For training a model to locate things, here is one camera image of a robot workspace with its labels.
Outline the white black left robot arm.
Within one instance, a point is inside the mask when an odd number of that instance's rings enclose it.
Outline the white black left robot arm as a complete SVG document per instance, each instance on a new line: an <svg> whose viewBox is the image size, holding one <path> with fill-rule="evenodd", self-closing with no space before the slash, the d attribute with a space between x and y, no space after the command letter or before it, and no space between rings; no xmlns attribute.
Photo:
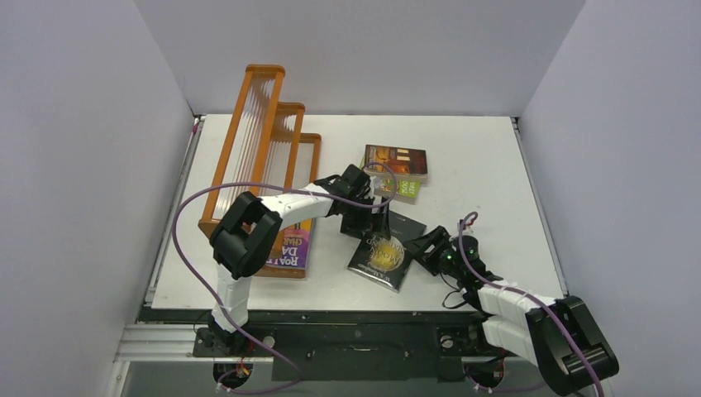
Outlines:
<svg viewBox="0 0 701 397"><path fill-rule="evenodd" d="M246 347L241 327L248 321L251 278L269 259L279 232L303 221L340 216L341 233L347 236L372 232L389 237L389 203L388 198L375 199L370 176L355 165L302 189L239 194L209 237L217 263L218 300L208 322L215 346L228 356Z"/></svg>

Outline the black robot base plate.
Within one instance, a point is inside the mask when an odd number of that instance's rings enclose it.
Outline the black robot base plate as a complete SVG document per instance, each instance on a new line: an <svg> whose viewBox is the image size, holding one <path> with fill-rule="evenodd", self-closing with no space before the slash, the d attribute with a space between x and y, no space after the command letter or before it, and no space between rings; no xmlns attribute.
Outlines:
<svg viewBox="0 0 701 397"><path fill-rule="evenodd" d="M556 378L570 349L552 322L531 333L509 321L467 312L251 312L242 332L226 336L206 309L144 307L143 323L184 324L194 330L186 354L213 360L213 375L242 385L255 369L272 367L275 381L387 381L468 377L498 381L498 363L520 358Z"/></svg>

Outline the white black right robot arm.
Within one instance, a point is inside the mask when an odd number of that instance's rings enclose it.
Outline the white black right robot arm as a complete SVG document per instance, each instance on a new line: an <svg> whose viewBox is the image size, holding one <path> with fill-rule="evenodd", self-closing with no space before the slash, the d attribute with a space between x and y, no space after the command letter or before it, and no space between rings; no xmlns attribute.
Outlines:
<svg viewBox="0 0 701 397"><path fill-rule="evenodd" d="M487 269L478 240L467 233L453 237L437 227L403 246L432 275L454 278L465 302L485 314L466 331L473 351L500 347L527 360L560 396L619 373L617 356L581 298L544 297L507 282Z"/></svg>

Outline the orange wooden file rack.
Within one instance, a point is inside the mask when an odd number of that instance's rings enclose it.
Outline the orange wooden file rack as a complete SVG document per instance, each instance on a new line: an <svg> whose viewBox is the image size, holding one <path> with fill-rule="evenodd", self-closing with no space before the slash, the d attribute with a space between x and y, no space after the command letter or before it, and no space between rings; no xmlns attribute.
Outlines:
<svg viewBox="0 0 701 397"><path fill-rule="evenodd" d="M206 237L238 194L249 190L272 195L267 184L301 189L317 179L322 138L303 131L306 108L302 103L281 100L284 77L281 65L246 66L212 178L214 185L239 182L241 187L207 194L198 222Z"/></svg>

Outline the dark Moon and Sixpence book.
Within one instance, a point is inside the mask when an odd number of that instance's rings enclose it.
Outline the dark Moon and Sixpence book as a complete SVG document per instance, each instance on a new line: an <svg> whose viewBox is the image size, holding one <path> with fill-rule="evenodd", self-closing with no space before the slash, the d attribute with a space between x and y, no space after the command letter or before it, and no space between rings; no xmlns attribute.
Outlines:
<svg viewBox="0 0 701 397"><path fill-rule="evenodd" d="M367 232L350 259L347 270L398 293L401 289L412 255L404 242L421 237L427 226L394 211L389 211L390 238Z"/></svg>

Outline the colourful Roald Dahl paperback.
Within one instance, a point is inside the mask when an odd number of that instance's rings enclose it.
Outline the colourful Roald Dahl paperback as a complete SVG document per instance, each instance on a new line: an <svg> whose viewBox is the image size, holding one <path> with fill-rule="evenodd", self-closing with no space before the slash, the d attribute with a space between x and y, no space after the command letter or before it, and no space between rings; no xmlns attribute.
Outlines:
<svg viewBox="0 0 701 397"><path fill-rule="evenodd" d="M311 234L311 219L295 223L282 230L274 242L269 259L255 275L295 279L305 278Z"/></svg>

